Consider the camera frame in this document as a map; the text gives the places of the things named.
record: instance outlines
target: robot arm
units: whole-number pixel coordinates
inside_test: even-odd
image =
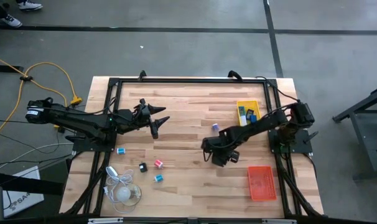
[[[285,110],[291,109],[289,115]],[[295,134],[300,129],[309,128],[314,122],[312,113],[306,103],[293,103],[278,108],[265,115],[259,121],[246,126],[232,126],[221,130],[218,137],[204,138],[201,148],[204,160],[212,156],[212,163],[223,167],[228,161],[238,162],[240,153],[235,149],[255,134],[279,128],[277,135],[280,144],[295,142]]]
[[[115,130],[118,134],[124,134],[143,127],[150,127],[152,137],[157,139],[158,128],[169,117],[157,119],[153,122],[151,115],[165,110],[165,107],[146,105],[144,99],[141,99],[140,104],[135,106],[134,109],[133,112],[123,109],[114,113],[86,113],[66,108],[63,105],[53,103],[53,99],[46,98],[28,103],[26,119],[30,123],[52,123],[70,128],[85,134],[87,138],[94,142],[107,141],[107,134]]]

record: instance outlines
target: yellow container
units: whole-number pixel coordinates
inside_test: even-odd
[[[253,114],[256,116],[256,120],[261,119],[261,112],[259,110],[258,102],[256,100],[237,101],[237,113],[238,113],[238,120],[240,121],[240,126],[243,126],[243,124],[241,122],[241,118],[240,118],[240,111],[238,109],[240,106],[244,106],[244,108],[245,108],[244,115],[246,115],[246,112],[248,111],[248,109],[251,109],[251,110],[253,110]]]

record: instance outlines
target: orange basket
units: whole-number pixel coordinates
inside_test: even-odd
[[[252,200],[270,201],[277,199],[270,166],[248,167],[248,182]]]

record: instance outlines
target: gray concrete floor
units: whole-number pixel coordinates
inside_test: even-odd
[[[38,0],[41,12],[10,13],[27,25],[267,28],[262,0]],[[374,29],[377,0],[270,0],[276,29]],[[331,117],[377,88],[377,36],[277,35],[284,76],[294,78],[302,101],[308,102],[320,131],[312,140],[325,214],[377,222],[377,182],[354,184],[353,174],[370,168],[349,121]],[[276,77],[268,34],[201,34],[138,32],[43,32],[0,30],[0,57],[27,68],[48,61],[69,72],[79,96],[86,98],[94,75]],[[71,98],[64,77],[52,67],[32,72],[35,79]],[[13,109],[18,75],[0,73],[0,119]],[[29,100],[61,98],[28,83],[13,120],[24,120]],[[2,133],[33,146],[57,142],[51,125],[9,123]],[[60,135],[60,142],[66,142]],[[0,136],[0,162],[30,150]],[[60,147],[41,160],[70,152]],[[13,174],[32,164],[11,164]]]

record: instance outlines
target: person's foot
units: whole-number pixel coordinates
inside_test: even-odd
[[[3,22],[5,22],[7,25],[9,25],[11,27],[15,27],[15,28],[20,27],[22,25],[22,23],[18,19],[14,18],[10,15],[7,15],[5,18],[3,18],[1,20]]]
[[[38,4],[38,3],[33,3],[32,1],[28,1],[28,0],[22,3],[19,3],[18,5],[19,5],[20,10],[22,11],[34,11],[34,10],[43,8],[43,5]]]

